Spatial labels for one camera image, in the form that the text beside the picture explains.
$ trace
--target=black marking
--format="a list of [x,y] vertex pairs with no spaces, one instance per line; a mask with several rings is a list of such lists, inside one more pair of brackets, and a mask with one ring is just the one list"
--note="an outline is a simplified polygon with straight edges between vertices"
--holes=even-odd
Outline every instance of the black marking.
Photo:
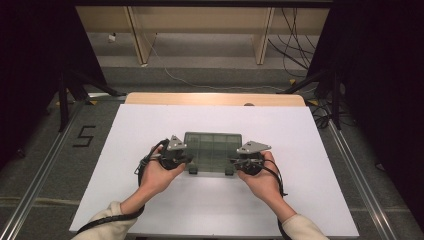
[[73,147],[89,147],[91,140],[93,140],[94,136],[83,136],[82,132],[84,132],[84,129],[86,128],[96,128],[96,126],[82,126],[80,133],[78,134],[78,138],[87,138],[88,142],[87,144],[75,144]]

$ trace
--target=white sleeve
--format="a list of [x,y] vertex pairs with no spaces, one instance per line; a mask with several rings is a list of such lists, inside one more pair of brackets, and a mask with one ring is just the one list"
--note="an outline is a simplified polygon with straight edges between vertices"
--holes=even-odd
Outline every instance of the white sleeve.
[[287,219],[282,223],[282,226],[286,234],[293,240],[328,239],[315,223],[300,214],[296,214]]
[[[122,215],[120,202],[112,202],[109,207],[99,213],[97,213],[91,221],[98,220],[104,217],[110,217],[115,215]],[[72,240],[117,240],[124,239],[127,235],[128,230],[135,224],[137,218],[127,220],[127,221],[116,221],[98,225],[91,229],[88,229],[78,235],[76,235]]]

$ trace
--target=wrist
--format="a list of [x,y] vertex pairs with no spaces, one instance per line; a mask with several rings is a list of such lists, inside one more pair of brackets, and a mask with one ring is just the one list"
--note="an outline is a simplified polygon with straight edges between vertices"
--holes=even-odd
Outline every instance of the wrist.
[[152,197],[155,192],[149,188],[139,187],[129,198],[121,203],[122,214],[131,214],[137,212],[143,207]]
[[271,208],[282,223],[297,214],[280,194],[269,197],[264,202]]

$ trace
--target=white table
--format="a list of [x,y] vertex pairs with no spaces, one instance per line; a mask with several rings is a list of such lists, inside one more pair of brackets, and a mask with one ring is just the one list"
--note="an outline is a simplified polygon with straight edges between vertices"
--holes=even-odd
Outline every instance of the white table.
[[[150,147],[187,131],[240,133],[272,146],[286,201],[329,237],[357,237],[307,107],[121,105],[70,231],[137,188],[133,174]],[[129,233],[160,237],[274,238],[275,215],[237,176],[188,172],[146,205]]]

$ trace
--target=tabletop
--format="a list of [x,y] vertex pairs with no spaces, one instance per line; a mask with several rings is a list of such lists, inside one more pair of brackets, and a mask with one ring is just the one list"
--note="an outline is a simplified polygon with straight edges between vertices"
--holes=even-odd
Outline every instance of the tabletop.
[[[295,95],[132,93],[118,110],[70,231],[137,188],[138,161],[186,132],[237,133],[271,145],[286,201],[329,237],[358,232],[303,99]],[[274,213],[237,175],[183,172],[149,201],[129,234],[183,238],[281,237]]]

